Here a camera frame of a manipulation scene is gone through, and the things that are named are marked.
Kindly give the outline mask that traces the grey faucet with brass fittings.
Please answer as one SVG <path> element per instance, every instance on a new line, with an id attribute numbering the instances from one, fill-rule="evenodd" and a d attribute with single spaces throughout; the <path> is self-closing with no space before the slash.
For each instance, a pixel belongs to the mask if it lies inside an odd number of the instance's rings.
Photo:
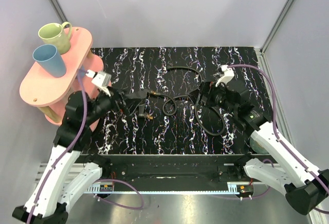
<path id="1" fill-rule="evenodd" d="M 146 99 L 147 99 L 150 92 L 151 91 L 148 90 L 148 89 L 142 89 L 142 90 L 135 93 L 136 94 L 136 99 L 139 100 L 138 115 L 137 115 L 138 118 L 143 118 L 143 119 L 148 119 L 148 120 L 153 120 L 154 119 L 154 117 L 152 115 L 148 114 L 146 112 L 146 109 L 145 109 L 145 107 L 146 107 L 145 101 L 146 101 Z"/>

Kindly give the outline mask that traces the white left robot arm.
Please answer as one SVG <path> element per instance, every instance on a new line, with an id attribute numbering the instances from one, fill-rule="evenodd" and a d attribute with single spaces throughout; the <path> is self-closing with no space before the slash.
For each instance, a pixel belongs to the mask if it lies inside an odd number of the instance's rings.
<path id="1" fill-rule="evenodd" d="M 71 94 L 46 169 L 28 201 L 16 207 L 12 217 L 23 223 L 66 223 L 70 210 L 87 188 L 111 175 L 110 160 L 92 155 L 82 172 L 68 185 L 64 184 L 93 134 L 90 126 L 110 110 L 132 114 L 147 96 L 145 89 L 127 94 L 112 87 L 106 87 L 94 100 L 83 90 Z"/>

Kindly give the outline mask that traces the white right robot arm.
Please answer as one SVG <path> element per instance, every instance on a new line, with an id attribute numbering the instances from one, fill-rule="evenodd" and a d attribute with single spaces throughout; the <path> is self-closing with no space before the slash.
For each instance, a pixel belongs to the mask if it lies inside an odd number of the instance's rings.
<path id="1" fill-rule="evenodd" d="M 204 81 L 198 100 L 206 107 L 219 107 L 231 113 L 235 125 L 281 166 L 277 170 L 252 155 L 244 155 L 234 163 L 233 174 L 237 180 L 253 178 L 263 182 L 284 195 L 289 205 L 302 215 L 328 197 L 328 170 L 320 170 L 310 163 L 278 132 L 269 115 L 251 102 L 242 82 Z"/>

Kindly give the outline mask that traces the black marble pattern mat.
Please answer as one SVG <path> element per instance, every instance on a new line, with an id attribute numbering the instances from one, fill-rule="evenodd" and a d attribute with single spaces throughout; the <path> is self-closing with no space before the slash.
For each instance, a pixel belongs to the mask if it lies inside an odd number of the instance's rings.
<path id="1" fill-rule="evenodd" d="M 262 75 L 255 70 L 257 54 L 252 47 L 155 47 L 94 48 L 116 88 L 136 92 L 151 89 L 146 111 L 153 120 L 109 111 L 97 125 L 84 154 L 244 154 L 251 153 L 248 138 L 233 124 L 195 106 L 186 94 L 200 81 L 217 78 L 222 65 L 247 64 L 236 72 L 250 91 L 251 100 L 272 112 Z"/>

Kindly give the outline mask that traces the teal ceramic mug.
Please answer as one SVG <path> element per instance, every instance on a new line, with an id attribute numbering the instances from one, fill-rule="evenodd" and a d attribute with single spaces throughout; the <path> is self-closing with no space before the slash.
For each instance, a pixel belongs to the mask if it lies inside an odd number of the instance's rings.
<path id="1" fill-rule="evenodd" d="M 250 142 L 251 149 L 256 154 L 262 154 L 262 155 L 268 154 L 268 151 L 262 145 L 260 145 L 258 142 L 256 142 L 256 140 L 253 139 L 252 137 L 250 137 L 249 142 Z"/>

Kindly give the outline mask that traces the pink two-tier wooden shelf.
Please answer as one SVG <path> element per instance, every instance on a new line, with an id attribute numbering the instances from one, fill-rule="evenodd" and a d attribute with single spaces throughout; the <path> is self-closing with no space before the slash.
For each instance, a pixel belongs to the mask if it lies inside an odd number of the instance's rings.
<path id="1" fill-rule="evenodd" d="M 71 48 L 62 55 L 66 74 L 55 78 L 38 63 L 34 63 L 20 85 L 20 96 L 27 104 L 37 107 L 45 118 L 54 125 L 61 125 L 68 97 L 81 90 L 77 79 L 79 69 L 94 72 L 104 69 L 102 59 L 91 53 L 92 34 L 85 28 L 73 27 Z"/>

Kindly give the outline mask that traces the blue plastic cup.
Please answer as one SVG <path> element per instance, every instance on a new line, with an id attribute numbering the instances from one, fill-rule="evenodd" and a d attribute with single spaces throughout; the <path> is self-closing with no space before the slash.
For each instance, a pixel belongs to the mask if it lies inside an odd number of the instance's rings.
<path id="1" fill-rule="evenodd" d="M 56 46 L 44 44 L 36 48 L 32 54 L 33 59 L 51 76 L 63 77 L 66 66 Z"/>

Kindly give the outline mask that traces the green ceramic mug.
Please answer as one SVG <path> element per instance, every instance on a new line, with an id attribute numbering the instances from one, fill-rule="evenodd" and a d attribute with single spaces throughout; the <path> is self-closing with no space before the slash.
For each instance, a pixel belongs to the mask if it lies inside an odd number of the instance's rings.
<path id="1" fill-rule="evenodd" d="M 71 33 L 72 24 L 70 22 L 49 23 L 39 29 L 38 36 L 45 44 L 56 46 L 59 54 L 65 54 L 71 48 Z"/>

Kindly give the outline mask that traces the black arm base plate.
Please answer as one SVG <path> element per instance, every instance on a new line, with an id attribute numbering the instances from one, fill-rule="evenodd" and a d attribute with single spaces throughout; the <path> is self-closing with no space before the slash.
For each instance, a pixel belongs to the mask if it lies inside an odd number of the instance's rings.
<path id="1" fill-rule="evenodd" d="M 251 181 L 250 177 L 233 164 L 217 163 L 116 163 L 112 165 L 110 176 L 130 182 L 138 179 L 204 179 L 207 182 Z"/>

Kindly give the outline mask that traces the aluminium frame rail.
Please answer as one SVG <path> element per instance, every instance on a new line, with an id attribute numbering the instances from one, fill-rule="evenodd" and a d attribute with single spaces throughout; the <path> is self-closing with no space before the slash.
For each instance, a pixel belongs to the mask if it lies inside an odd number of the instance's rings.
<path id="1" fill-rule="evenodd" d="M 137 162 L 115 162 L 114 164 L 132 164 Z M 261 184 L 260 181 L 252 179 L 250 182 L 207 182 L 204 179 L 173 180 L 152 179 L 137 181 L 126 181 L 110 176 L 110 173 L 102 175 L 100 179 L 94 179 L 83 187 L 86 194 L 133 194 L 139 192 L 142 195 L 238 195 L 243 193 L 252 195 L 254 187 Z"/>

